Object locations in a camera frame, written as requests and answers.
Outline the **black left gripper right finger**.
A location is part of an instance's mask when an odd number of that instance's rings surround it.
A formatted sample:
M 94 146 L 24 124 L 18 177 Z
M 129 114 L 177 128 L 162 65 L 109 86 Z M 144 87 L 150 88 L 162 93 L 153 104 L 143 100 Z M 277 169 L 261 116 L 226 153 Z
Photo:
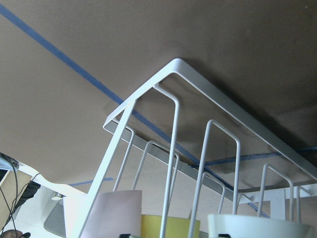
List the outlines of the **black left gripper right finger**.
M 229 234 L 218 234 L 219 238 L 230 238 Z

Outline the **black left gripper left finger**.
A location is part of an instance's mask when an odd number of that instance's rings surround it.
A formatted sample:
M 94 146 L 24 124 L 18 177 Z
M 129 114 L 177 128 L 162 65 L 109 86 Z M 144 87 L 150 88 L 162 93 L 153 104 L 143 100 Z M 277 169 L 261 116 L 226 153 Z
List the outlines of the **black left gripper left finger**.
M 130 234 L 120 234 L 119 238 L 130 238 Z

